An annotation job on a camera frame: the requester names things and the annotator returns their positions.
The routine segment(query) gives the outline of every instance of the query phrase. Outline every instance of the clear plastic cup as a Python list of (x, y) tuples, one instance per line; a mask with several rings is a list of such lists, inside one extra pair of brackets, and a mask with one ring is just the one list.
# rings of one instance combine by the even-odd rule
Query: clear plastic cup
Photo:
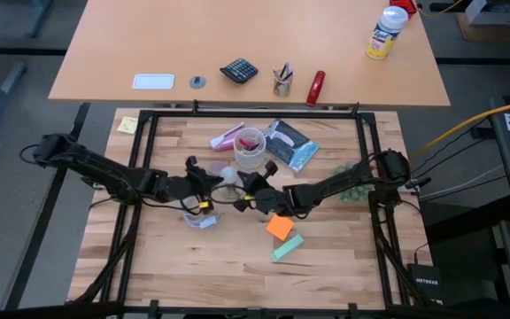
[[(239, 142), (243, 139), (249, 145), (257, 144), (257, 147), (248, 151)], [(244, 128), (234, 138), (234, 156), (239, 166), (243, 168), (257, 168), (265, 161), (265, 147), (267, 140), (263, 133), (256, 128)]]

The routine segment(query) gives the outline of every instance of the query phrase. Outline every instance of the wooden desk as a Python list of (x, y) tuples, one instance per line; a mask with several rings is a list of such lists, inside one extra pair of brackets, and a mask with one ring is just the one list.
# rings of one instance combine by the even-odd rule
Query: wooden desk
[[(137, 109), (117, 110), (105, 156), (128, 163), (134, 137), (116, 128), (123, 116), (136, 117), (138, 113)], [(376, 119), (382, 148), (404, 152), (397, 113), (376, 113)], [(255, 128), (265, 128), (271, 122), (160, 118), (151, 168), (184, 175), (184, 161), (192, 154), (202, 167), (209, 167), (215, 160), (233, 160), (233, 152), (213, 152), (208, 141), (239, 121)], [(359, 160), (354, 121), (286, 121), (321, 148), (299, 174), (277, 163), (279, 171), (270, 177), (273, 186), (314, 183), (331, 175), (338, 165)], [(103, 198), (107, 194), (99, 191), (94, 201)], [(412, 196), (403, 195), (403, 199), (418, 205)], [(70, 299), (82, 294), (106, 263), (118, 206), (107, 202), (90, 211)], [(324, 200), (306, 219), (295, 220), (293, 234), (301, 234), (305, 242), (280, 263), (271, 260), (271, 252), (281, 243), (265, 231), (270, 216), (249, 209), (238, 213), (232, 206), (216, 208), (221, 212), (220, 222), (210, 229), (196, 230), (182, 220), (179, 212), (143, 207), (127, 291), (128, 305), (148, 306), (153, 299), (165, 307), (343, 309), (348, 302), (355, 302), (359, 308), (383, 308), (367, 204), (351, 206), (335, 198)], [(408, 205), (398, 206), (395, 211), (404, 263), (411, 262), (414, 249), (427, 242), (422, 218)], [(431, 263), (428, 247), (420, 250), (419, 258), (422, 263)], [(119, 276), (118, 271), (112, 286), (114, 298)], [(390, 280), (393, 298), (398, 301), (392, 267)]]
[[(387, 0), (88, 0), (51, 99), (302, 105), (318, 70), (320, 105), (448, 106), (415, 14), (384, 61), (365, 54)], [(259, 74), (244, 85), (220, 72), (245, 58)], [(273, 69), (289, 61), (289, 97), (273, 94)], [(170, 90), (135, 90), (136, 74), (174, 74)], [(189, 79), (207, 84), (192, 89)]]

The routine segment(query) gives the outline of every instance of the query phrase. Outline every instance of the blue package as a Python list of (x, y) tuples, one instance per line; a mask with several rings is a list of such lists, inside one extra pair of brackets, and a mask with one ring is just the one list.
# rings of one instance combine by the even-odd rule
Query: blue package
[(318, 151), (319, 146), (283, 120), (275, 120), (263, 132), (267, 151), (298, 173)]

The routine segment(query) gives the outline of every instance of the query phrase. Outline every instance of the orange sticky note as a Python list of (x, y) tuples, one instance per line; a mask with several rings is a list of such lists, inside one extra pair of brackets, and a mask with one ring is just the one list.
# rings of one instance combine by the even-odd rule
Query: orange sticky note
[(271, 218), (267, 225), (267, 231), (273, 234), (273, 236), (284, 240), (290, 233), (290, 230), (294, 226), (294, 222), (287, 217), (281, 217), (277, 214)]

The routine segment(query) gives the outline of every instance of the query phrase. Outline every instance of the butcher block tabletop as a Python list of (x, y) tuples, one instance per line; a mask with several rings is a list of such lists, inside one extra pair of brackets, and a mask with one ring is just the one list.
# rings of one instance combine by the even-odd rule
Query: butcher block tabletop
[[(117, 128), (124, 116), (137, 118), (139, 111), (117, 110), (106, 157), (127, 165), (134, 136)], [(379, 112), (375, 117), (381, 147), (405, 153), (397, 113)], [(190, 155), (195, 155), (198, 165), (206, 169), (221, 160), (237, 167), (232, 151), (214, 152), (209, 141), (241, 121), (246, 127), (263, 129), (272, 119), (159, 118), (151, 168), (185, 175), (184, 163)], [(279, 170), (268, 180), (277, 189), (318, 182), (332, 175), (336, 167), (359, 161), (354, 120), (285, 121), (318, 143), (320, 149), (297, 174), (276, 160)], [(137, 163), (143, 163), (146, 137), (143, 134)], [(275, 160), (270, 154), (266, 156)], [(401, 196), (418, 205), (416, 197)], [(105, 191), (97, 191), (93, 202), (108, 197)], [(191, 228), (179, 211), (143, 206), (127, 305), (148, 306), (150, 300), (159, 300), (163, 307), (344, 309), (348, 303), (357, 303), (360, 309), (384, 307), (366, 202), (346, 204), (336, 197), (327, 198), (306, 219), (295, 218), (290, 237), (300, 234), (304, 243), (280, 262), (272, 261), (271, 252), (282, 241), (265, 231), (272, 214), (250, 209), (239, 213), (232, 206), (214, 205), (220, 220), (205, 230)], [(68, 299), (80, 296), (105, 265), (118, 208), (119, 203), (109, 201), (90, 210)], [(130, 216), (127, 214), (126, 228)], [(400, 205), (395, 208), (395, 220), (403, 262), (407, 264), (413, 260), (414, 249), (427, 242), (422, 218), (415, 208)], [(431, 263), (427, 246), (419, 250), (419, 260)], [(116, 298), (120, 269), (119, 265), (113, 278), (112, 300)], [(389, 273), (393, 299), (398, 303), (397, 278), (390, 264)]]

